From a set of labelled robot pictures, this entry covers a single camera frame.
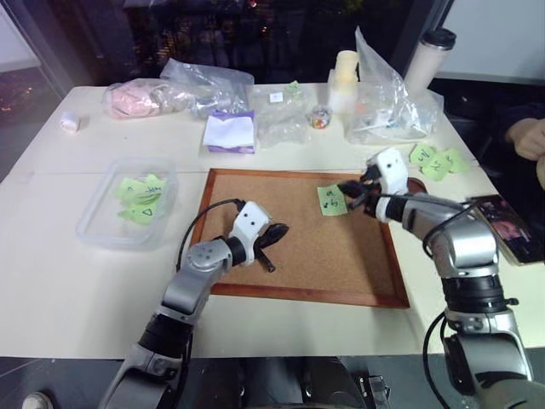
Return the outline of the person's bare hand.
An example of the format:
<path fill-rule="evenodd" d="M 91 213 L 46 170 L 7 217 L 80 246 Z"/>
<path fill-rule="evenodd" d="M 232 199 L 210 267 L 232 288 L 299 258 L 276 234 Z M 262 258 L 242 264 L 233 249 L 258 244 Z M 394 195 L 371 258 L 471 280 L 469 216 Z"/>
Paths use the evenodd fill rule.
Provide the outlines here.
<path fill-rule="evenodd" d="M 521 158 L 537 161 L 545 152 L 544 120 L 521 119 L 508 129 L 506 141 Z"/>

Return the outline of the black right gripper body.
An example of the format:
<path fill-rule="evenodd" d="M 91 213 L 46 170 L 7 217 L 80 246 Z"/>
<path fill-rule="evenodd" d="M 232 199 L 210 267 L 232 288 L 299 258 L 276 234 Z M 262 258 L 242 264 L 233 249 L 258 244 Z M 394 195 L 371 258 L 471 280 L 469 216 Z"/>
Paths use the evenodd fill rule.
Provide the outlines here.
<path fill-rule="evenodd" d="M 376 164 L 368 165 L 365 173 L 360 177 L 359 181 L 364 186 L 364 213 L 368 216 L 376 215 L 376 207 L 378 204 L 378 194 L 382 192 L 381 188 L 381 172 Z"/>

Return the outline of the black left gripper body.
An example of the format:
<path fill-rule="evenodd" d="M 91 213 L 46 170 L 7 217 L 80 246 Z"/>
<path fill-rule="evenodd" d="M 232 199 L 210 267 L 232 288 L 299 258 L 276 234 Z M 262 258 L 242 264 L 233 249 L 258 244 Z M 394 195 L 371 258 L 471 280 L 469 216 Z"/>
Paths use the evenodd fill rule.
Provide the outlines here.
<path fill-rule="evenodd" d="M 267 248 L 273 243 L 273 234 L 268 230 L 261 236 L 259 236 L 254 243 L 254 254 L 255 257 L 261 257 L 263 254 L 262 250 Z"/>

